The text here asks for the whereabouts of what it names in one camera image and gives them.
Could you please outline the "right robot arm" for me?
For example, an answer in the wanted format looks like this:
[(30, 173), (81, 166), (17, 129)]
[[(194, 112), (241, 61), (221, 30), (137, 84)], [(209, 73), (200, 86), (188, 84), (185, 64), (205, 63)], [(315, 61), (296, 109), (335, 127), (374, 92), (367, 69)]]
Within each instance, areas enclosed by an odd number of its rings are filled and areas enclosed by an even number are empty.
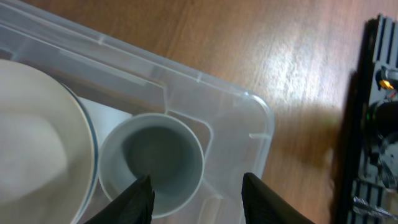
[(335, 223), (397, 223), (397, 20), (365, 23)]

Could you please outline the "grey cup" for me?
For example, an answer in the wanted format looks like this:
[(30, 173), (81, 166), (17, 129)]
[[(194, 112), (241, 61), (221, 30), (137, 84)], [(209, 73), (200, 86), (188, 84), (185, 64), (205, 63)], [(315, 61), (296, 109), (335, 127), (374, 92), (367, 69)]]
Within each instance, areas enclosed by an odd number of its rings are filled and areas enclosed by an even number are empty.
[(166, 114), (133, 116), (116, 126), (102, 144), (98, 176), (110, 201), (138, 178), (149, 175), (155, 192), (153, 218), (181, 210), (204, 176), (198, 138), (183, 122)]

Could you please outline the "beige plate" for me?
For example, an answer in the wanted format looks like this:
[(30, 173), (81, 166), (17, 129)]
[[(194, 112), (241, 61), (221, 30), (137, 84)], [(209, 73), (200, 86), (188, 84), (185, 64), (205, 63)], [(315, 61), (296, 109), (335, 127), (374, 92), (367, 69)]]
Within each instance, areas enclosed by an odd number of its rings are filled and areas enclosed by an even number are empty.
[(1, 61), (1, 222), (72, 223), (90, 185), (90, 131), (44, 72)]

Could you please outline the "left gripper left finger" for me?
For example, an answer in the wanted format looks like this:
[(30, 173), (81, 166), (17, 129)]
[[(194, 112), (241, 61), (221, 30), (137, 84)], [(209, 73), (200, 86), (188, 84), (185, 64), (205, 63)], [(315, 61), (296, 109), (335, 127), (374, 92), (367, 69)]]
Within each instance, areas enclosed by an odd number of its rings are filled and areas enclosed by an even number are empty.
[(154, 199), (150, 176), (142, 176), (85, 224), (150, 224)]

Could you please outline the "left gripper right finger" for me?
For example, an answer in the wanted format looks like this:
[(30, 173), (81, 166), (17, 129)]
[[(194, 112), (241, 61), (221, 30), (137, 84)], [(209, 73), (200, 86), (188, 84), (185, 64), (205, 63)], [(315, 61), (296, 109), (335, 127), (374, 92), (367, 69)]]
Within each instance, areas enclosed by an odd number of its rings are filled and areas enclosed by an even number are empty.
[(251, 172), (243, 175), (241, 196), (246, 224), (313, 224)]

